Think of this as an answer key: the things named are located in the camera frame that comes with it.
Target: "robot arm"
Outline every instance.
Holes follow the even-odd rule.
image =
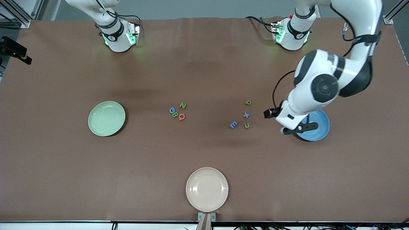
[[[105,44],[114,52],[124,52],[137,43],[139,25],[119,19],[110,7],[119,0],[65,0],[90,16],[102,31]]]
[[[313,1],[305,2],[309,3],[303,7],[311,9],[310,12],[312,12],[313,9],[309,5]],[[310,112],[328,105],[338,95],[349,97],[363,91],[372,78],[371,60],[380,38],[378,24],[380,23],[382,1],[331,0],[324,2],[330,2],[331,8],[345,18],[355,32],[351,58],[347,59],[323,50],[314,50],[301,59],[295,71],[295,89],[288,94],[279,111],[274,109],[265,111],[266,118],[276,117],[280,124],[294,132],[298,132],[298,129],[305,131],[302,126],[300,127],[301,121]],[[295,16],[288,22],[288,25],[294,23],[294,18],[297,18],[295,22],[300,20]]]
[[[291,18],[285,18],[273,28],[273,41],[286,50],[298,50],[307,42],[317,14],[315,5],[330,6],[331,0],[294,0],[295,10]]]

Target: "black cable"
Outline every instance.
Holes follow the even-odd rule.
[[[330,230],[346,230],[346,226],[345,227],[335,227],[333,225],[326,225],[326,224],[315,224],[312,225],[310,227],[308,227],[308,230],[311,230],[313,227],[325,227],[322,228],[321,230],[325,230],[325,229],[330,229]]]
[[[261,20],[261,23],[263,24],[264,28],[265,28],[268,32],[270,32],[270,33],[272,33],[272,34],[278,34],[278,32],[270,31],[270,30],[267,28],[266,23],[263,21],[263,18],[262,18],[262,17],[260,17],[260,20]]]
[[[295,70],[291,70],[290,72],[284,74],[284,76],[282,76],[282,77],[278,80],[276,86],[274,87],[274,89],[273,89],[273,104],[274,104],[274,109],[277,109],[277,108],[278,108],[277,105],[276,105],[276,101],[275,101],[275,99],[274,99],[274,94],[276,93],[277,86],[280,84],[281,80],[283,80],[287,75],[289,75],[290,73],[294,73],[294,72],[295,72]]]
[[[336,14],[338,14],[342,19],[344,19],[344,21],[345,21],[346,23],[348,23],[349,27],[350,27],[351,30],[352,30],[353,37],[355,38],[355,30],[354,30],[354,28],[351,26],[351,23],[348,21],[348,19],[346,19],[340,12],[338,12],[336,9],[334,9],[334,8],[332,7],[332,5],[330,5],[330,8],[331,8],[331,10],[333,10]],[[349,47],[348,51],[347,51],[344,55],[342,55],[342,56],[343,56],[343,57],[347,56],[347,55],[351,52],[351,50],[352,50],[353,47],[354,47],[354,44],[351,44],[351,46]]]
[[[345,38],[345,35],[342,35],[342,39],[343,39],[344,41],[352,41],[352,40],[354,40],[353,38],[351,38],[351,39],[346,39],[346,38]]]
[[[269,30],[269,29],[267,28],[267,26],[271,26],[272,23],[277,23],[277,22],[279,22],[279,21],[275,21],[275,22],[272,22],[272,23],[265,23],[265,22],[263,21],[263,18],[262,18],[262,17],[260,17],[260,19],[258,19],[258,18],[256,18],[256,17],[253,17],[253,16],[248,16],[248,17],[246,17],[246,18],[254,19],[254,20],[256,20],[257,22],[263,24],[264,28],[265,28],[268,32],[270,32],[270,33],[272,33],[272,34],[278,34],[277,32],[273,32],[273,31]]]
[[[272,224],[272,225],[267,225],[268,227],[272,227],[275,230],[290,230],[284,226],[280,226],[280,225],[276,225],[276,224]]]
[[[271,26],[271,24],[265,23],[265,22],[263,22],[262,20],[259,20],[258,18],[253,17],[253,16],[248,16],[248,17],[246,17],[246,18],[254,19],[254,20],[258,21],[259,23],[262,23],[262,24],[264,24],[264,25],[269,25],[269,26]]]
[[[257,228],[255,228],[253,226],[249,226],[249,225],[245,225],[245,227],[247,227],[247,230],[248,230],[248,228],[250,228],[250,230],[258,230]]]
[[[99,0],[96,0],[97,1],[97,3],[98,3],[98,5],[101,7],[101,8],[105,8],[100,2],[99,2]],[[139,24],[141,25],[141,27],[142,27],[142,20],[141,20],[141,18],[140,17],[138,17],[138,16],[136,16],[136,15],[121,15],[121,14],[118,14],[117,12],[110,12],[110,11],[108,11],[108,10],[106,10],[106,12],[109,14],[109,16],[111,16],[111,17],[113,17],[113,18],[122,18],[122,19],[125,19],[124,17],[136,17],[138,20],[139,20]]]
[[[117,230],[117,228],[118,228],[118,223],[113,223],[112,224],[112,227],[111,227],[111,230]]]
[[[6,19],[7,21],[13,23],[16,26],[16,27],[2,27],[3,29],[20,29],[20,26],[17,23],[12,21],[10,18],[6,17],[4,14],[0,14],[0,16],[4,17],[4,19]]]
[[[357,229],[359,227],[361,227],[361,225],[363,225],[364,223],[360,223],[358,226],[356,226],[354,229]]]

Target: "black bracket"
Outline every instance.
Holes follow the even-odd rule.
[[[382,31],[379,31],[378,34],[364,34],[364,35],[358,36],[352,40],[352,45],[356,45],[356,44],[364,43],[364,42],[366,46],[368,46],[371,43],[375,43],[375,42],[378,44],[381,38],[381,35],[382,35]]]
[[[292,34],[294,36],[294,39],[296,40],[303,39],[308,34],[308,32],[311,30],[311,27],[310,27],[307,31],[303,31],[303,32],[298,31],[291,26],[291,20],[288,21],[287,28],[290,34]]]
[[[13,39],[3,36],[0,40],[0,54],[20,59],[27,65],[31,65],[32,59],[27,56],[27,48]]]
[[[122,33],[124,32],[124,25],[121,23],[121,26],[119,27],[119,30],[116,31],[113,34],[106,34],[106,33],[102,33],[104,35],[104,37],[110,41],[117,41],[118,37],[122,35]]]
[[[290,135],[290,134],[303,133],[303,132],[315,130],[317,128],[318,128],[318,123],[310,122],[310,115],[308,115],[306,123],[300,122],[294,130],[283,128],[281,132],[284,135]]]
[[[280,113],[281,109],[279,108],[270,108],[264,111],[264,118],[270,119],[272,117],[277,117]]]

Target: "table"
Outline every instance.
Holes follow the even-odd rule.
[[[248,19],[152,20],[138,47],[114,53],[92,21],[33,21],[18,38],[32,65],[11,60],[0,84],[0,221],[195,219],[185,183],[201,167],[229,183],[219,221],[402,221],[409,78],[392,26],[369,88],[324,108],[325,139],[283,136],[263,117],[304,54],[345,53],[343,23],[317,19],[290,52]],[[278,100],[292,88],[289,77]],[[127,120],[98,137],[87,119],[107,100]],[[169,114],[181,102],[182,122]]]

